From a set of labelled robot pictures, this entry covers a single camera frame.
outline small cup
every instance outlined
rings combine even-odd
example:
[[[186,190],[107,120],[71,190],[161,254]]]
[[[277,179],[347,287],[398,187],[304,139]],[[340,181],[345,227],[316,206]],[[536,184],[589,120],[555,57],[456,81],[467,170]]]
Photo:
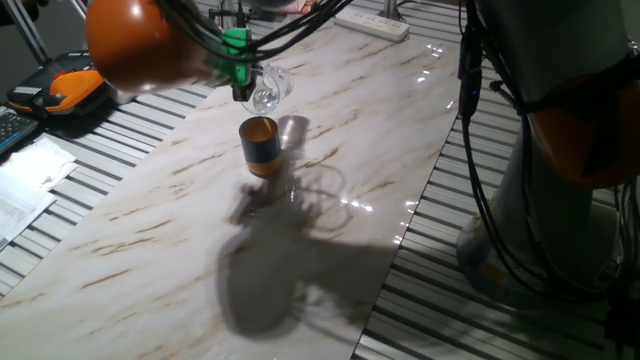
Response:
[[[282,166],[278,124],[265,116],[252,117],[240,125],[240,140],[249,171],[266,179]]]

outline table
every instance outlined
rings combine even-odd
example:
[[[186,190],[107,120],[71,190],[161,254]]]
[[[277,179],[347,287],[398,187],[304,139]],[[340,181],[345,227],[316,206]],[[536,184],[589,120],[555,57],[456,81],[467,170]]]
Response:
[[[456,58],[332,27],[292,48],[273,117],[308,132],[260,196],[247,113],[214,91],[3,299],[3,355],[348,358],[453,123]]]

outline orange device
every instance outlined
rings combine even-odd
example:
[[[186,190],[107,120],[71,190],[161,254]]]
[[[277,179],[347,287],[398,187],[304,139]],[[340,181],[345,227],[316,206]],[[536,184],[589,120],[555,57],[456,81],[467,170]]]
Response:
[[[38,117],[86,113],[109,96],[109,86],[95,70],[88,51],[60,55],[7,94],[19,112]]]

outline metal pole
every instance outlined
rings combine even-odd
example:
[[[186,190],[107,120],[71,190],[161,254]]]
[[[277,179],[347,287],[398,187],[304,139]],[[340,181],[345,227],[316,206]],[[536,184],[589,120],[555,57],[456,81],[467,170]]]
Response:
[[[22,6],[22,2],[20,0],[2,0],[2,3],[9,15],[11,15],[16,29],[22,35],[38,64],[42,66],[51,61],[42,38],[40,38],[40,33],[38,33],[38,29],[31,21],[27,10]]]
[[[82,0],[71,0],[71,3],[73,4],[73,7],[76,8],[76,10],[78,10],[78,13],[80,14],[80,17],[83,20],[87,20],[87,7],[84,6],[84,3],[82,2]]]

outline cable bundle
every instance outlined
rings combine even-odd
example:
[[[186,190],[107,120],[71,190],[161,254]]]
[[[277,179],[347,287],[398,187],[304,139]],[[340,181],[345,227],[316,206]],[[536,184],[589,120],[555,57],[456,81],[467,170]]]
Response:
[[[329,19],[349,5],[353,0],[325,0],[317,4],[308,14],[293,20],[292,22],[272,31],[265,37],[251,41],[245,46],[234,46],[225,41],[220,29],[208,24],[198,14],[181,0],[156,0],[164,10],[184,32],[198,45],[207,51],[225,60],[238,63],[254,63],[270,59],[286,51],[293,45],[302,41],[307,36],[324,25]],[[298,32],[283,45],[273,48],[264,48],[283,36]],[[231,55],[226,48],[234,49],[237,54]]]

